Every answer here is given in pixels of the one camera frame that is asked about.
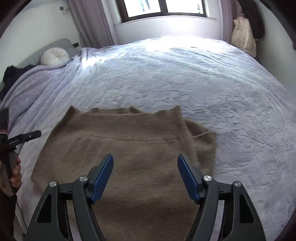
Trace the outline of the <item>person's left hand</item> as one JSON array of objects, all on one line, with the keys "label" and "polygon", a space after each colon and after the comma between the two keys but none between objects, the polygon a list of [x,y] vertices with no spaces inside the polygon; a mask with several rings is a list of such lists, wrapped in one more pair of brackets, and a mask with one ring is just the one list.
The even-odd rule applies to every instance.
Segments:
[{"label": "person's left hand", "polygon": [[[21,175],[21,160],[20,158],[17,158],[16,160],[16,166],[13,170],[13,176],[12,178],[10,179],[10,183],[12,184],[13,187],[19,189],[22,185],[22,181],[21,181],[21,178],[22,178],[22,175]],[[6,193],[6,188],[5,188],[5,185],[4,185],[4,178],[3,176],[1,175],[1,190],[2,192]]]}]

